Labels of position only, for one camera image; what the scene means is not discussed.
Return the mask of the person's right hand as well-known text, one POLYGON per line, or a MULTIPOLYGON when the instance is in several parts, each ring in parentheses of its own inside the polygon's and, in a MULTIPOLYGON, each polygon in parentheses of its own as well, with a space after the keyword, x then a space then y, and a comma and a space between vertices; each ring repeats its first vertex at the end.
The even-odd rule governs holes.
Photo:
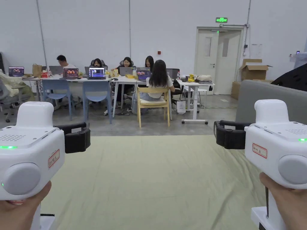
POLYGON ((259 175, 276 201, 287 230, 307 229, 307 190, 288 189, 273 181, 265 173, 259 175))

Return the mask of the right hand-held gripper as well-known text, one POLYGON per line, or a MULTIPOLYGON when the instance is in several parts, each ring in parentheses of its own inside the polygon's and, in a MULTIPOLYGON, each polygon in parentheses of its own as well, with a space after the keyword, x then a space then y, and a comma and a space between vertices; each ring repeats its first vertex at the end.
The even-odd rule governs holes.
MULTIPOLYGON (((254 123, 214 122, 216 143, 244 150, 262 173, 288 189, 307 189, 307 126, 291 122, 287 105, 278 99, 254 104, 254 123)), ((272 193, 265 187, 266 205, 253 207, 251 219, 259 230, 287 230, 272 193)))

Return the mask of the person's left hand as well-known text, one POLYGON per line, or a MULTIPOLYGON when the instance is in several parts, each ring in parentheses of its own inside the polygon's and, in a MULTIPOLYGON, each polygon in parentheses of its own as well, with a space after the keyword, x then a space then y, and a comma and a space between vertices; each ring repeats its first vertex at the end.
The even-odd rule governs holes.
POLYGON ((36 195, 29 197, 21 205, 14 205, 8 201, 0 201, 0 229, 1 230, 30 230, 35 212, 48 195, 52 183, 49 181, 36 195))

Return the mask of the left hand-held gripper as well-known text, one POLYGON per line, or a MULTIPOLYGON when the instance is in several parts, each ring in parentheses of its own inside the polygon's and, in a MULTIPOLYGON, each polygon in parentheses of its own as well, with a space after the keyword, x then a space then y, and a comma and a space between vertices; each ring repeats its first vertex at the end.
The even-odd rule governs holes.
POLYGON ((49 102, 25 102, 16 125, 0 130, 0 200, 21 205, 39 193, 63 166, 66 154, 84 152, 91 131, 85 122, 54 126, 49 102))

